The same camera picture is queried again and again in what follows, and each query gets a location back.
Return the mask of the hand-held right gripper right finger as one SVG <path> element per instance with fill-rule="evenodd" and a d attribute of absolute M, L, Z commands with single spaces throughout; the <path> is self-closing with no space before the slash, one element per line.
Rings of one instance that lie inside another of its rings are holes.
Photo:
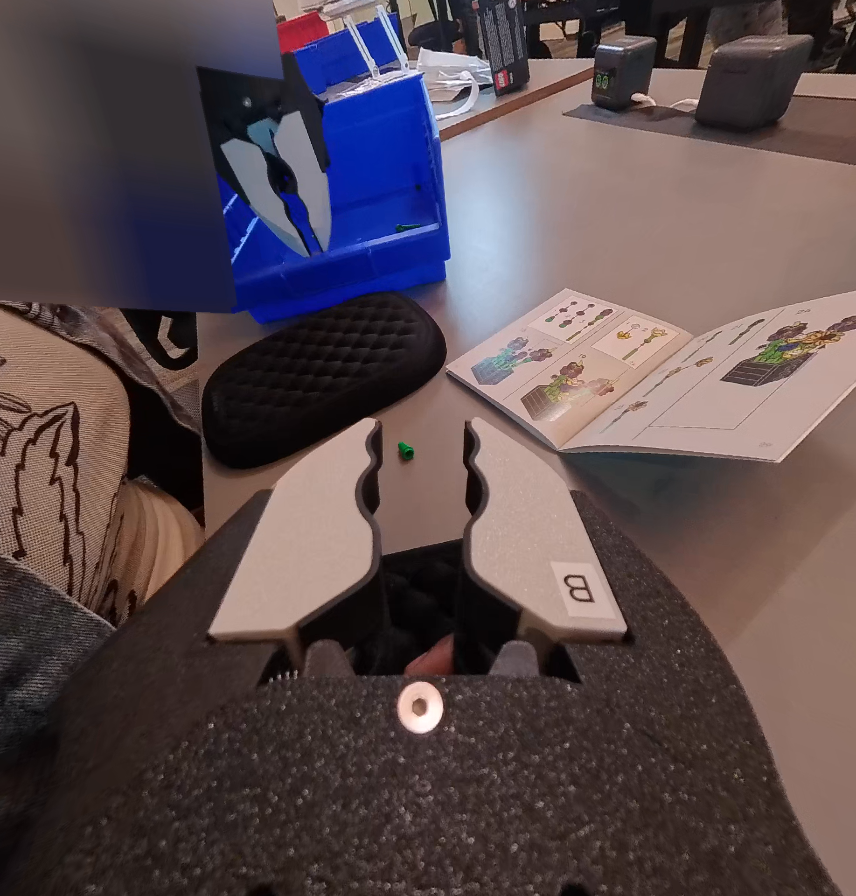
<path fill-rule="evenodd" d="M 486 420 L 465 424 L 462 604 L 479 644 L 621 643 L 627 624 L 565 481 Z"/>

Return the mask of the person's printed top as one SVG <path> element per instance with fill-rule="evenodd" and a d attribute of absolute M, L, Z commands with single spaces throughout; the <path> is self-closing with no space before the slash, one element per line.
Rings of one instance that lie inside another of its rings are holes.
<path fill-rule="evenodd" d="M 0 301 L 0 554 L 112 627 L 203 541 L 189 313 Z"/>

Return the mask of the black wrist rest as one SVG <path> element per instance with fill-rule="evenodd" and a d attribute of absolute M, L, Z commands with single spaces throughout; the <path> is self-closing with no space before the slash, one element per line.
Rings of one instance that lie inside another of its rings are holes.
<path fill-rule="evenodd" d="M 418 391 L 445 357 L 442 330 L 410 297 L 350 299 L 220 364 L 202 391 L 204 441 L 230 469 L 278 462 Z"/>

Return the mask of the dark grey power station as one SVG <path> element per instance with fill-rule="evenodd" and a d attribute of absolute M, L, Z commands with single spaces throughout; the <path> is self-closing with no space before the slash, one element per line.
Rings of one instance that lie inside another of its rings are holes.
<path fill-rule="evenodd" d="M 753 132 L 786 113 L 807 64 L 809 35 L 748 36 L 717 48 L 695 110 L 702 126 Z"/>

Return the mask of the black charger with green light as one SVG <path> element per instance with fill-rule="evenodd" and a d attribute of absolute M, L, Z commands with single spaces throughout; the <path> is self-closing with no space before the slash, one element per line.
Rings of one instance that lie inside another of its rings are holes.
<path fill-rule="evenodd" d="M 605 39 L 594 55 L 591 99 L 595 106 L 623 111 L 635 95 L 646 96 L 654 70 L 657 41 L 647 36 Z"/>

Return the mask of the person's blue jeans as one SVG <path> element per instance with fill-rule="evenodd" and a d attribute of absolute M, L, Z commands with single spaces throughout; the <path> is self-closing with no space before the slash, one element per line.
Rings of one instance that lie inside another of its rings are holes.
<path fill-rule="evenodd" d="M 0 553 L 0 766 L 42 732 L 64 685 L 115 632 Z"/>

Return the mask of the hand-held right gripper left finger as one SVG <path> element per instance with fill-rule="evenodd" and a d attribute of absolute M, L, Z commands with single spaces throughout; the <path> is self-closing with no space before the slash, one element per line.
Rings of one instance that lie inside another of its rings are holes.
<path fill-rule="evenodd" d="M 357 644 L 385 626 L 375 519 L 382 427 L 365 418 L 275 484 L 210 623 L 221 643 Z"/>

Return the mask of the red storage bin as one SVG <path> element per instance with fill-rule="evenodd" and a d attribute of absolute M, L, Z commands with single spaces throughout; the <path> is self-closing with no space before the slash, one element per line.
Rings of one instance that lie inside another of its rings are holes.
<path fill-rule="evenodd" d="M 280 16 L 277 37 L 281 53 L 297 51 L 328 35 L 328 27 L 318 10 L 311 10 L 293 18 Z"/>

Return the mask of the person's right hand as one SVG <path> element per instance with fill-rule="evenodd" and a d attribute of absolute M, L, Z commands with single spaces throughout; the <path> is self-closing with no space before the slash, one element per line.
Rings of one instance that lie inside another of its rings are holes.
<path fill-rule="evenodd" d="M 449 633 L 404 669 L 407 678 L 447 677 L 455 673 L 455 636 Z"/>

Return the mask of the grey desk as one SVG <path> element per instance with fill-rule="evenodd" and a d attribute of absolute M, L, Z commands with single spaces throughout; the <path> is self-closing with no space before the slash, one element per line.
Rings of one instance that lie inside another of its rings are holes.
<path fill-rule="evenodd" d="M 695 334 L 856 289 L 856 166 L 565 116 L 587 84 L 443 142 L 452 257 L 413 292 L 459 357 L 560 289 Z M 585 490 L 721 644 L 804 830 L 856 894 L 856 390 L 776 465 L 560 458 L 445 374 L 383 411 L 389 553 L 466 524 L 465 420 Z"/>

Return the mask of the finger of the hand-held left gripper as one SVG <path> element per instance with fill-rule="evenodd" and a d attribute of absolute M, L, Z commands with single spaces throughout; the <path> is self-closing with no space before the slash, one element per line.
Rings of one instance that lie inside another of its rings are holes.
<path fill-rule="evenodd" d="M 225 141 L 221 152 L 234 178 L 233 190 L 288 249 L 310 257 L 310 225 L 287 163 L 278 156 L 273 137 L 278 123 L 254 123 L 245 139 Z"/>
<path fill-rule="evenodd" d="M 287 163 L 294 176 L 297 195 L 320 250 L 326 252 L 332 230 L 328 177 L 322 170 L 301 112 L 295 110 L 283 115 L 273 142 L 279 158 Z"/>

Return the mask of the white paper strip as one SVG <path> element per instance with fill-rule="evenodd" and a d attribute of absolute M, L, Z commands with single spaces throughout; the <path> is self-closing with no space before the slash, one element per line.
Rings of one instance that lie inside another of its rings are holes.
<path fill-rule="evenodd" d="M 471 113 L 480 95 L 480 84 L 466 69 L 440 74 L 439 81 L 434 85 L 437 96 L 434 97 L 436 102 L 433 106 L 436 121 L 446 124 Z"/>

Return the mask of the blue storage bin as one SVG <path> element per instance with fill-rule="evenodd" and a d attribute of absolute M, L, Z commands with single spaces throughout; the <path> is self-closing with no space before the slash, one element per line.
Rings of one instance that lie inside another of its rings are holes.
<path fill-rule="evenodd" d="M 362 41 L 377 67 L 399 66 L 397 53 L 378 17 L 357 26 Z M 310 91 L 323 95 L 339 84 L 364 77 L 369 69 L 354 38 L 339 30 L 292 51 Z"/>
<path fill-rule="evenodd" d="M 451 250 L 441 141 L 420 75 L 324 107 L 332 230 L 329 249 L 281 261 L 220 176 L 235 292 L 233 313 L 271 322 L 353 297 L 441 282 Z M 396 233 L 398 223 L 422 223 Z"/>

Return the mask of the black toy set box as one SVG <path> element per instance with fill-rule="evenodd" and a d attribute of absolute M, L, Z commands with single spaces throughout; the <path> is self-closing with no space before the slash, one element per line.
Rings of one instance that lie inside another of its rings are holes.
<path fill-rule="evenodd" d="M 521 1 L 474 1 L 480 40 L 497 98 L 520 91 L 530 80 Z"/>

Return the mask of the clear plastic bag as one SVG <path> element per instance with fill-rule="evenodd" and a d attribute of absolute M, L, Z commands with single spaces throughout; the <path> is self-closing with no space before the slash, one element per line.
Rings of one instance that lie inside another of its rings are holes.
<path fill-rule="evenodd" d="M 472 84 L 477 89 L 492 85 L 489 64 L 477 56 L 420 48 L 416 69 L 434 104 L 453 102 L 463 91 L 471 91 Z"/>

